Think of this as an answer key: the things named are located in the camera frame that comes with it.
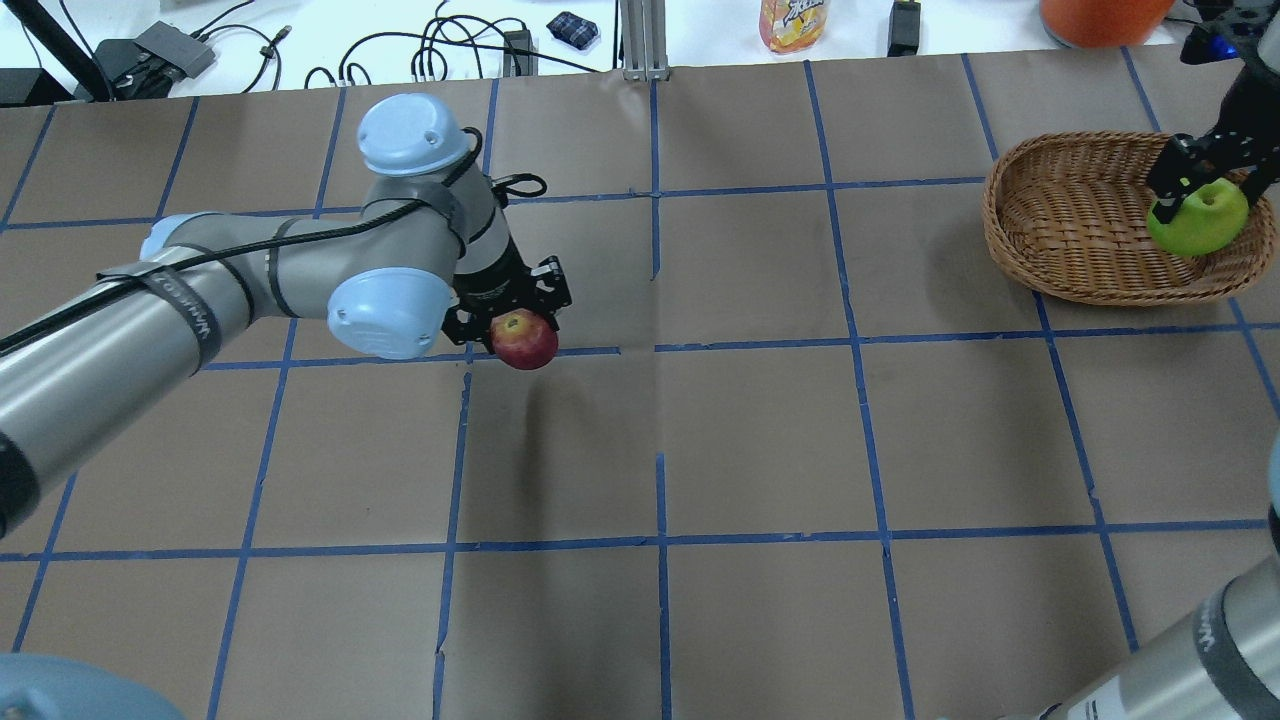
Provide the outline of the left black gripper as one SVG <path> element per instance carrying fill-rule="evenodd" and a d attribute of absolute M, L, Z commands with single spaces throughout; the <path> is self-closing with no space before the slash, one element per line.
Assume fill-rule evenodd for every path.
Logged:
<path fill-rule="evenodd" d="M 488 266 L 454 275 L 452 288 L 456 301 L 445 310 L 443 333 L 453 345 L 472 345 L 484 351 L 492 350 L 488 332 L 497 316 L 527 309 L 558 333 L 558 311 L 573 302 L 561 260 L 550 255 L 530 266 L 513 240 Z"/>

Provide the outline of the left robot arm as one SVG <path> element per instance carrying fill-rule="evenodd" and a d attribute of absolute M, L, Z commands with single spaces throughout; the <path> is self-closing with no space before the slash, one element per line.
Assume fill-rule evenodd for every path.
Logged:
<path fill-rule="evenodd" d="M 408 363 L 439 336 L 509 361 L 504 319 L 530 314 L 547 333 L 530 366 L 550 361 L 567 279 L 556 258 L 527 265 L 506 220 L 521 184 L 540 197 L 545 181 L 486 176 L 483 133 L 428 94 L 375 104 L 357 145 L 376 177 L 357 223 L 166 217 L 138 261 L 3 341 L 4 530 L 264 316 L 321 319 L 353 351 Z"/>

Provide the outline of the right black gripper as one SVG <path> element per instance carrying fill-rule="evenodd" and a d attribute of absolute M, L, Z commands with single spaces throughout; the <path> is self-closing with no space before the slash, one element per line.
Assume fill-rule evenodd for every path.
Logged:
<path fill-rule="evenodd" d="M 1196 190 L 1244 169 L 1245 199 L 1254 208 L 1277 182 L 1277 58 L 1243 60 L 1210 132 L 1169 137 L 1152 164 L 1146 183 L 1155 193 L 1155 220 L 1170 224 Z"/>

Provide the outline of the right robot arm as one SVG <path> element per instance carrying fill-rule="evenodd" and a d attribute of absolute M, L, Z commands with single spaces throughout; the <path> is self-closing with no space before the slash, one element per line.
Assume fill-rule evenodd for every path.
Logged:
<path fill-rule="evenodd" d="M 1106 307 L 1230 299 L 1277 258 L 1277 70 L 1243 65 L 1213 128 L 1041 135 L 989 172 L 989 255 L 1042 295 Z M 1275 719 L 1277 553 L 1206 597 L 1042 719 Z"/>

